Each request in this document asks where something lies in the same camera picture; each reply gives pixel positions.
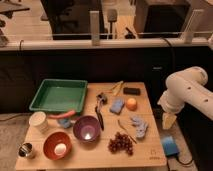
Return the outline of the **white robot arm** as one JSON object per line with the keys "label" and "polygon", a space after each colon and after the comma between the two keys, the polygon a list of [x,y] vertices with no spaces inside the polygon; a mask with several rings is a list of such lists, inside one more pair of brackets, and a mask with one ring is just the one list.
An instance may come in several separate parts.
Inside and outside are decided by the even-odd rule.
{"label": "white robot arm", "polygon": [[173,126],[186,103],[213,121],[213,92],[205,88],[207,82],[207,72],[197,66],[174,72],[166,78],[166,90],[157,102],[163,109],[164,130]]}

